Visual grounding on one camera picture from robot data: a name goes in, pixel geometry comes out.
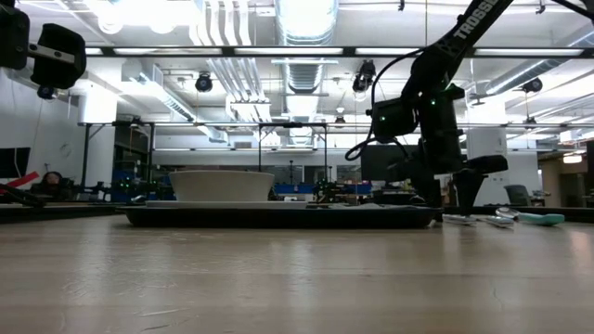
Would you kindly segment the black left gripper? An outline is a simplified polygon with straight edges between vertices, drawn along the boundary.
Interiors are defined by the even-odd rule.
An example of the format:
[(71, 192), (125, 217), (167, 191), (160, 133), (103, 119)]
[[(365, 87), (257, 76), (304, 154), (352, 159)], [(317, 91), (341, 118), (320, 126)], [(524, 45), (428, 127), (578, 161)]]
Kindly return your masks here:
[(13, 4), (0, 4), (0, 68), (20, 71), (33, 60), (37, 95), (52, 99), (75, 86), (86, 70), (85, 40), (77, 32), (46, 23), (37, 42), (29, 40), (29, 16)]

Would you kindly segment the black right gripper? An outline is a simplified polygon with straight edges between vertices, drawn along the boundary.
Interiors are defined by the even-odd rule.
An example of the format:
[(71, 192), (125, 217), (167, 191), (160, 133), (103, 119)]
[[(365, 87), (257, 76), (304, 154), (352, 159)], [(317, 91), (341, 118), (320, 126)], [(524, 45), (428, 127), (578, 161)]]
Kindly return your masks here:
[[(459, 145), (462, 131), (458, 128), (454, 102), (465, 97), (465, 91), (455, 85), (420, 96), (415, 111), (421, 138), (415, 158), (431, 173), (418, 173), (410, 177), (417, 194), (429, 207), (441, 206), (440, 181), (434, 174), (456, 173), (453, 181), (457, 190), (459, 213), (471, 215), (471, 210), (485, 174), (509, 169), (503, 155), (464, 158)], [(463, 170), (476, 173), (459, 173)]]

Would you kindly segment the silver fork pale handle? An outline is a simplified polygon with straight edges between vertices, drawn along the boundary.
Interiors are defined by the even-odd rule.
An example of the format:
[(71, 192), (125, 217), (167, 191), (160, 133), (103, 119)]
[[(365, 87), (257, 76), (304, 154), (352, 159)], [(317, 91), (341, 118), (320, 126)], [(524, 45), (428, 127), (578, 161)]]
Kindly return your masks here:
[(463, 216), (457, 214), (443, 214), (443, 222), (452, 225), (476, 226), (478, 219), (472, 216)]

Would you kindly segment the grey cloth napkin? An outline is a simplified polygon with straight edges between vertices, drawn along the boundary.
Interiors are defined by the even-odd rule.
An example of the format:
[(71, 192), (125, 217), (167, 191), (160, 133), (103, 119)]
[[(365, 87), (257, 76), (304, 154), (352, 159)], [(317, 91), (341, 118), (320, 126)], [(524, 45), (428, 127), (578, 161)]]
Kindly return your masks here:
[(423, 206), (414, 205), (393, 205), (393, 204), (377, 204), (364, 203), (359, 205), (350, 205), (348, 203), (331, 203), (323, 209), (330, 210), (426, 210), (431, 209)]

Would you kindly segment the silver spoon teal handle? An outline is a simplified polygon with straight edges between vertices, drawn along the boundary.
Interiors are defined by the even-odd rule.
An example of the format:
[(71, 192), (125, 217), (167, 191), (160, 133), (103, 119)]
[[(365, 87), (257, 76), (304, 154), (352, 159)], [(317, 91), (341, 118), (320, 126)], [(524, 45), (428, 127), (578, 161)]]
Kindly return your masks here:
[(565, 216), (563, 214), (537, 214), (529, 212), (519, 212), (512, 208), (506, 207), (497, 208), (496, 215), (500, 217), (513, 219), (514, 222), (525, 223), (529, 225), (554, 226), (565, 222)]

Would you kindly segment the off-white bowl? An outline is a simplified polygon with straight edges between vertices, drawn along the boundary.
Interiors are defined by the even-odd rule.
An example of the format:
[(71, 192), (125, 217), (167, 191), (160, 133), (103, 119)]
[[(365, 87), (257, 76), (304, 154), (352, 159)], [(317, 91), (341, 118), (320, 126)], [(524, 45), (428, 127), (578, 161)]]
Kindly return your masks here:
[(194, 170), (169, 173), (180, 201), (267, 201), (274, 185), (271, 173)]

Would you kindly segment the black plastic serving tray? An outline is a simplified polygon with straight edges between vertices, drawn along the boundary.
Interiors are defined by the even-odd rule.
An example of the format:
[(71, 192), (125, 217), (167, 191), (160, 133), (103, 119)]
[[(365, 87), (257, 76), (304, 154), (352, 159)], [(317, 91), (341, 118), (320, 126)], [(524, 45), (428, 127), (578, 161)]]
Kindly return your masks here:
[(229, 229), (417, 229), (440, 209), (199, 209), (123, 207), (131, 225)]

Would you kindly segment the grey background office chair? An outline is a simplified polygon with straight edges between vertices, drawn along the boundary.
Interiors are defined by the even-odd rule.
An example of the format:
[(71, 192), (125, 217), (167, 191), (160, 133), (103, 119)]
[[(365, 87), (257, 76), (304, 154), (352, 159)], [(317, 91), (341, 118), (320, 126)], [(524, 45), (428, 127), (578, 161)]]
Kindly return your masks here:
[(504, 186), (511, 206), (531, 206), (531, 196), (523, 185)]

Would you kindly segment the black background monitor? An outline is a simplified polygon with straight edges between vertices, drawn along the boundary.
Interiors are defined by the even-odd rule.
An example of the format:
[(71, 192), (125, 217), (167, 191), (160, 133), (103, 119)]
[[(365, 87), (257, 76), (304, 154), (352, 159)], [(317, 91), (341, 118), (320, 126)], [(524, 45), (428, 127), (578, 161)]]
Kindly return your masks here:
[(407, 162), (417, 151), (416, 146), (373, 145), (362, 153), (361, 178), (364, 181), (404, 181), (409, 178), (412, 167)]

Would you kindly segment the red slanted bar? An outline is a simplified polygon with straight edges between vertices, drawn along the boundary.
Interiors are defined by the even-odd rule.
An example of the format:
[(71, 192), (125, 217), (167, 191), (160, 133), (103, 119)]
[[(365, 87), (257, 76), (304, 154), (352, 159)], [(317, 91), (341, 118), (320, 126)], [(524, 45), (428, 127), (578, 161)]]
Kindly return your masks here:
[(28, 185), (29, 183), (38, 179), (39, 177), (40, 175), (38, 172), (27, 173), (18, 179), (9, 181), (6, 185), (12, 188), (19, 189), (21, 186)]

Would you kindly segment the black overhead light bar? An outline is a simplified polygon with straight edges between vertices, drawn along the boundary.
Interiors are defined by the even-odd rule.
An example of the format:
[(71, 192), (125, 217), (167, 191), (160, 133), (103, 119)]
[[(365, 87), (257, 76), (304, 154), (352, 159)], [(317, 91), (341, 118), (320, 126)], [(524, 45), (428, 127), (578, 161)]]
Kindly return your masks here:
[[(90, 46), (94, 58), (413, 58), (416, 48), (384, 46)], [(465, 58), (594, 58), (594, 47), (474, 47)]]

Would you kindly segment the black background rig frame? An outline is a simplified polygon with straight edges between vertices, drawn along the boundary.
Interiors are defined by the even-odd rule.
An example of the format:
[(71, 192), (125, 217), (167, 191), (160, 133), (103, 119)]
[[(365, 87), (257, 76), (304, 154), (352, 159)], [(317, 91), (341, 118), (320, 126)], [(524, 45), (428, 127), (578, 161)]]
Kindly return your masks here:
[(84, 154), (83, 154), (83, 165), (81, 175), (81, 187), (86, 186), (87, 178), (87, 163), (89, 154), (89, 144), (92, 136), (98, 134), (104, 127), (148, 127), (150, 129), (147, 134), (148, 137), (148, 155), (147, 155), (147, 172), (146, 178), (152, 180), (152, 166), (153, 166), (153, 152), (155, 150), (155, 136), (156, 136), (156, 123), (155, 122), (142, 122), (142, 121), (114, 121), (114, 122), (79, 122), (79, 126), (84, 127)]

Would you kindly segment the black aluminium table frame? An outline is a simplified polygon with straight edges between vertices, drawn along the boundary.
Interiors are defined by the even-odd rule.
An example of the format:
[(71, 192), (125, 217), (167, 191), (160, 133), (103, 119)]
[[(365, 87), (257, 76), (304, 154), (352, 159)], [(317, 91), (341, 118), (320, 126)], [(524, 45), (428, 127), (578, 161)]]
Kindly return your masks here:
[(200, 228), (423, 228), (441, 216), (499, 219), (530, 225), (594, 224), (594, 209), (547, 207), (316, 206), (308, 203), (149, 201), (145, 204), (47, 203), (26, 191), (0, 184), (0, 224), (123, 214), (132, 225)]

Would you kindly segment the black wall screen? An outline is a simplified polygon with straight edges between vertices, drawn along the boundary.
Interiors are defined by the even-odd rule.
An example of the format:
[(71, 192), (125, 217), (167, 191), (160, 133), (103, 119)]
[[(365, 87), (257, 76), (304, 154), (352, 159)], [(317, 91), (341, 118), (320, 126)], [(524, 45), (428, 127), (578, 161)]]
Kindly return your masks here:
[(0, 148), (0, 179), (24, 176), (30, 154), (30, 148)]

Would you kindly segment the silver ceiling air duct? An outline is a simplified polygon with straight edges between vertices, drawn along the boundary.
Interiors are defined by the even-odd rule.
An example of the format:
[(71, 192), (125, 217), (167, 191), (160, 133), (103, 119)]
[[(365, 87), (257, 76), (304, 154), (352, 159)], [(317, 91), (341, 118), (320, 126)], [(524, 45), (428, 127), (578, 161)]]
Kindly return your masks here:
[[(339, 0), (275, 0), (278, 43), (283, 46), (329, 46), (337, 23)], [(284, 110), (292, 122), (316, 117), (325, 65), (321, 58), (289, 58), (282, 65)]]

